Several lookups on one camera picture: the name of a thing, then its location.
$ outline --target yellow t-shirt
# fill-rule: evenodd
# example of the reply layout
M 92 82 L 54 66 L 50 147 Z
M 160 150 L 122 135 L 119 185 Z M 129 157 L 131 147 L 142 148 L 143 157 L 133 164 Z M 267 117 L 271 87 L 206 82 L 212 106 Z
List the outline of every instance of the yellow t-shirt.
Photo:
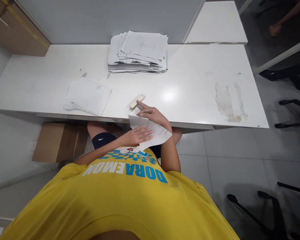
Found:
M 201 184 L 165 173 L 150 149 L 133 147 L 63 167 L 0 240 L 88 240 L 111 230 L 140 239 L 239 240 Z

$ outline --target knee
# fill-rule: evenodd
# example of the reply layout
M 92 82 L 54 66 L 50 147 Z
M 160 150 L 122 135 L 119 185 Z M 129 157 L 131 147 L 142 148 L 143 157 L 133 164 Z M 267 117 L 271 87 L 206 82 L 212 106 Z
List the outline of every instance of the knee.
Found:
M 93 129 L 98 129 L 98 128 L 104 128 L 102 123 L 96 122 L 96 121 L 91 121 L 88 123 L 88 131 L 93 130 Z

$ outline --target finger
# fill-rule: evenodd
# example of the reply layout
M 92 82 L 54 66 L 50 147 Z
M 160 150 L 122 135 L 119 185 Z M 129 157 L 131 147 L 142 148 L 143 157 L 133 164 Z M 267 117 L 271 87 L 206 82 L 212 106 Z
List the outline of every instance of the finger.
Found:
M 143 128 L 143 126 L 139 126 L 139 127 L 135 128 L 135 129 L 133 129 L 133 131 L 136 132 L 136 131 L 139 131 L 142 128 Z
M 138 134 L 138 137 L 143 138 L 143 137 L 146 137 L 146 136 L 150 135 L 151 133 L 153 133 L 152 130 L 146 131 L 146 132 Z
M 139 100 L 137 100 L 137 104 L 140 105 L 142 108 L 149 108 L 148 105 L 145 105 L 143 102 L 140 102 Z
M 137 116 L 139 116 L 141 113 L 152 113 L 152 112 L 153 112 L 153 108 L 146 108 L 138 112 Z
M 152 138 L 153 138 L 153 136 L 148 136 L 148 137 L 140 138 L 140 139 L 139 139 L 139 143 L 149 141 L 149 140 L 152 139 Z
M 148 131 L 149 129 L 150 129 L 150 127 L 145 127 L 145 128 L 139 129 L 138 131 L 136 131 L 136 134 L 143 133 L 145 131 Z
M 152 120 L 153 114 L 141 113 L 140 117 L 148 118 L 149 120 Z

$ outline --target hand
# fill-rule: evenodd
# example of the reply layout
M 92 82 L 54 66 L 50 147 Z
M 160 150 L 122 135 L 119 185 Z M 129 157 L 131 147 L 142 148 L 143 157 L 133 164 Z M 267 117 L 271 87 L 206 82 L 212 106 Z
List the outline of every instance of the hand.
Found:
M 130 130 L 129 132 L 123 134 L 118 138 L 121 147 L 132 147 L 137 146 L 139 143 L 148 141 L 153 138 L 153 136 L 149 136 L 153 131 L 149 130 L 149 127 L 144 128 L 143 126 L 137 127 L 135 129 Z
M 158 109 L 155 107 L 149 107 L 139 100 L 137 100 L 137 104 L 143 108 L 143 110 L 137 113 L 137 116 L 148 118 L 152 122 L 155 122 L 164 128 L 170 127 L 170 122 Z

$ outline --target yellow tape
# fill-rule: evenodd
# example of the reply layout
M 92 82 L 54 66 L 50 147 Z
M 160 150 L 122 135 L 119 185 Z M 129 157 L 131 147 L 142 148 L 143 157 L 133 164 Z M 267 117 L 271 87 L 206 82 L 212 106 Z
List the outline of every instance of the yellow tape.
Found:
M 7 9 L 11 12 L 11 14 L 24 26 L 24 28 L 33 36 L 34 39 L 38 40 L 43 46 L 45 46 L 47 49 L 49 48 L 49 45 L 46 44 L 44 41 L 42 41 L 34 32 L 31 31 L 31 29 L 22 21 L 22 19 L 16 14 L 16 12 L 12 9 L 10 4 L 6 0 L 1 0 L 6 6 Z

